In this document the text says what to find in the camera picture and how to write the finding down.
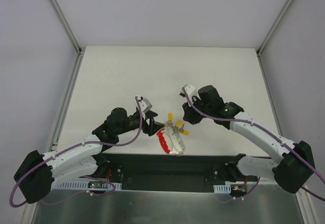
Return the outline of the keyring holder with rings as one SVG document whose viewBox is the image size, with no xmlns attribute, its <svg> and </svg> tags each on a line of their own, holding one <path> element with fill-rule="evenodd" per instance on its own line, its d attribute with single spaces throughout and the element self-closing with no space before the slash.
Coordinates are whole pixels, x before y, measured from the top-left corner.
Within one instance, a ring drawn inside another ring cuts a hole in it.
<svg viewBox="0 0 325 224">
<path fill-rule="evenodd" d="M 189 135 L 189 131 L 185 130 L 184 126 L 183 120 L 174 121 L 173 113 L 168 113 L 168 120 L 165 122 L 165 126 L 156 133 L 160 146 L 166 154 L 184 155 L 186 147 L 182 135 Z"/>
</svg>

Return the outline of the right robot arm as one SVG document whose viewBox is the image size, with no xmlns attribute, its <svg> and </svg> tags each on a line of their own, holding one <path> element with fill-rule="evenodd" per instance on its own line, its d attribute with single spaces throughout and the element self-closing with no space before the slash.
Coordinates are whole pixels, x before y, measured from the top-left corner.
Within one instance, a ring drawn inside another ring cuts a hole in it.
<svg viewBox="0 0 325 224">
<path fill-rule="evenodd" d="M 229 167 L 229 176 L 241 180 L 245 176 L 273 179 L 286 192 L 295 194 L 316 172 L 310 145 L 296 143 L 259 125 L 242 107 L 234 102 L 224 102 L 212 85 L 196 89 L 185 85 L 180 96 L 186 98 L 182 105 L 183 120 L 192 125 L 204 118 L 213 120 L 249 140 L 267 154 L 267 158 L 241 155 Z"/>
</svg>

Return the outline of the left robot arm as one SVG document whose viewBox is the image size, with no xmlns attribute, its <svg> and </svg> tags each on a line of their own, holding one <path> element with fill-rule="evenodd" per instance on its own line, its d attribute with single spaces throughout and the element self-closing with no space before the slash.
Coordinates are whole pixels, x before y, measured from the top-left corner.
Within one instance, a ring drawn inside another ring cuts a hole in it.
<svg viewBox="0 0 325 224">
<path fill-rule="evenodd" d="M 33 204 L 46 197 L 57 185 L 74 178 L 94 175 L 104 177 L 107 165 L 102 152 L 122 146 L 119 135 L 136 130 L 152 136 L 164 128 L 164 123 L 155 121 L 157 113 L 146 109 L 136 110 L 128 115 L 124 108 L 115 108 L 106 120 L 81 141 L 51 152 L 31 151 L 14 174 L 16 182 L 9 198 L 14 204 L 15 191 L 19 189 L 25 200 L 23 204 Z"/>
</svg>

